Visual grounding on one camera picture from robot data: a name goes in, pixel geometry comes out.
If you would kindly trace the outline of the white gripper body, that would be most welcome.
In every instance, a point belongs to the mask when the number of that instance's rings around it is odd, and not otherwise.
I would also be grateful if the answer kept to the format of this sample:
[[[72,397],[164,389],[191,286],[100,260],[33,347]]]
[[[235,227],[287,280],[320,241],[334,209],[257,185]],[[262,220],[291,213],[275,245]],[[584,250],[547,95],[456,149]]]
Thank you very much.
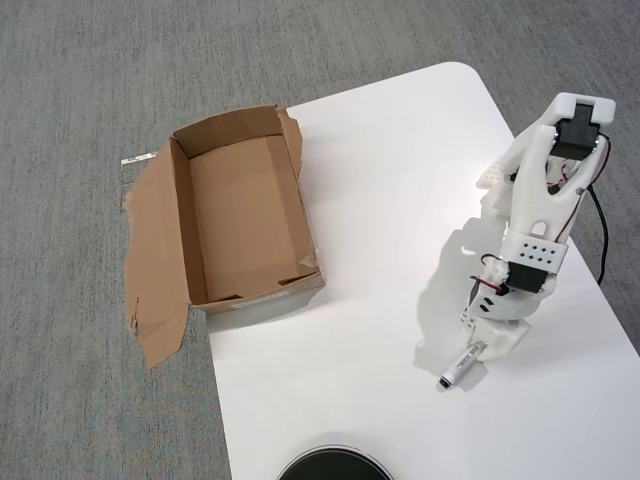
[[[530,329],[531,325],[524,319],[499,321],[480,318],[476,330],[476,343],[483,344],[484,348],[487,345],[504,348],[507,351],[506,355],[508,355],[527,335]]]

